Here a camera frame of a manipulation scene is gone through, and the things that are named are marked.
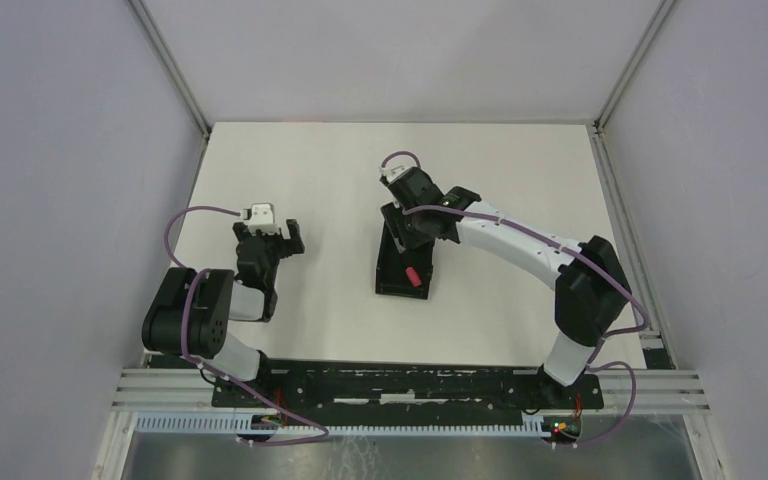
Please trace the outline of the red handled black screwdriver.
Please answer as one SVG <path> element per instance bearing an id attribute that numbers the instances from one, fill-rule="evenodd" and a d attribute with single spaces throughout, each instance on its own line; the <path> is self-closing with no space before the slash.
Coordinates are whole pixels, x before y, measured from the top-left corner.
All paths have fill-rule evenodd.
<path id="1" fill-rule="evenodd" d="M 413 251 L 406 250 L 398 254 L 398 259 L 405 277 L 411 286 L 413 288 L 420 288 L 423 285 L 423 280 L 417 269 L 419 264 L 417 255 Z"/>

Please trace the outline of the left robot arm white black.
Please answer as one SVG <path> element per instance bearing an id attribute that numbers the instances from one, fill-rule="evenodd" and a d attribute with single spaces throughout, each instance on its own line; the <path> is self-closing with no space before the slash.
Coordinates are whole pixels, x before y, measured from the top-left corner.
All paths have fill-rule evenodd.
<path id="1" fill-rule="evenodd" d="M 192 268 L 169 269 L 145 316 L 143 346 L 192 358 L 222 377 L 248 382 L 260 376 L 268 357 L 229 333 L 231 322 L 269 322 L 276 309 L 278 267 L 305 252 L 298 221 L 284 229 L 237 222 L 235 270 L 214 269 L 196 279 Z"/>

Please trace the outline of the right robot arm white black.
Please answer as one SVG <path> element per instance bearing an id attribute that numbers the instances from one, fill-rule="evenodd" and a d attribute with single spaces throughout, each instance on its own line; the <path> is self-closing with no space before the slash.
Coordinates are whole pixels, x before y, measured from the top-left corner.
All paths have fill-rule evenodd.
<path id="1" fill-rule="evenodd" d="M 632 298 L 613 245 L 599 236 L 580 242 L 520 224 L 468 189 L 442 192 L 418 166 L 382 166 L 379 173 L 392 196 L 381 212 L 403 258 L 450 241 L 516 266 L 554 293 L 558 334 L 540 372 L 559 386 L 573 385 Z"/>

